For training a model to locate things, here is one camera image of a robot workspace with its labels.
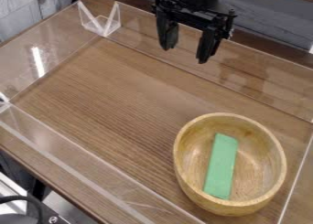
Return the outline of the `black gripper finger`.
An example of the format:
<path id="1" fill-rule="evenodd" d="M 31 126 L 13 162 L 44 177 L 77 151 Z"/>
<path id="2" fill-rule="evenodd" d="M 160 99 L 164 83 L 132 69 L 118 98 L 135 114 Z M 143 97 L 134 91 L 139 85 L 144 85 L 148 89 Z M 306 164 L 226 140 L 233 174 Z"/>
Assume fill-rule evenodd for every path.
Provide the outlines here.
<path id="1" fill-rule="evenodd" d="M 156 30 L 163 50 L 174 48 L 178 43 L 178 22 L 163 11 L 156 12 Z"/>
<path id="2" fill-rule="evenodd" d="M 215 55 L 221 39 L 222 34 L 215 27 L 207 27 L 203 30 L 195 54 L 199 64 L 205 64 L 209 58 Z"/>

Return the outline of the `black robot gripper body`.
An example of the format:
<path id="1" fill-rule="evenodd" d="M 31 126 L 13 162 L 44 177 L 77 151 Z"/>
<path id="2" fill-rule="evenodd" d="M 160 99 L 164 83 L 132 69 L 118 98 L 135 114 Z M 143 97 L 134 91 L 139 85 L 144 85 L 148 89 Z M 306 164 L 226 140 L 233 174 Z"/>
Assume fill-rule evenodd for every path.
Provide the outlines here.
<path id="1" fill-rule="evenodd" d="M 154 0 L 152 13 L 163 11 L 178 23 L 205 30 L 215 27 L 222 38 L 233 34 L 235 10 L 221 0 Z"/>

